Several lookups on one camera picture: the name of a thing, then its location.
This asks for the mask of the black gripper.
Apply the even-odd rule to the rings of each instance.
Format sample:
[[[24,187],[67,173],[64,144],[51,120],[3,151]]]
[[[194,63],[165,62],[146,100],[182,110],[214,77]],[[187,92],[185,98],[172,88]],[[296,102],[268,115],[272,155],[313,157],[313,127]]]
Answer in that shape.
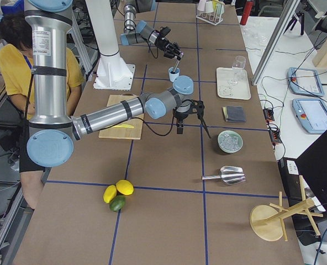
[[[174,117],[176,118],[176,133],[183,134],[184,122],[182,119],[185,119],[189,116],[191,109],[191,102],[184,102],[182,105],[175,109]]]
[[[171,43],[166,39],[166,35],[171,31],[168,26],[161,27],[160,31],[155,30],[156,40],[154,45],[163,51],[163,55],[169,59],[181,60],[183,58],[183,51],[180,51],[180,47],[177,43]]]

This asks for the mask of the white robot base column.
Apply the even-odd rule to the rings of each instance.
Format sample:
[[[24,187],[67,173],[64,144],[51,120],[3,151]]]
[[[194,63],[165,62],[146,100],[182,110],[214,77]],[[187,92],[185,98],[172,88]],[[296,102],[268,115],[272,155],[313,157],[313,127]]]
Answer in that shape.
[[[100,53],[94,88],[129,91],[135,66],[120,55],[110,1],[89,0],[86,5]]]

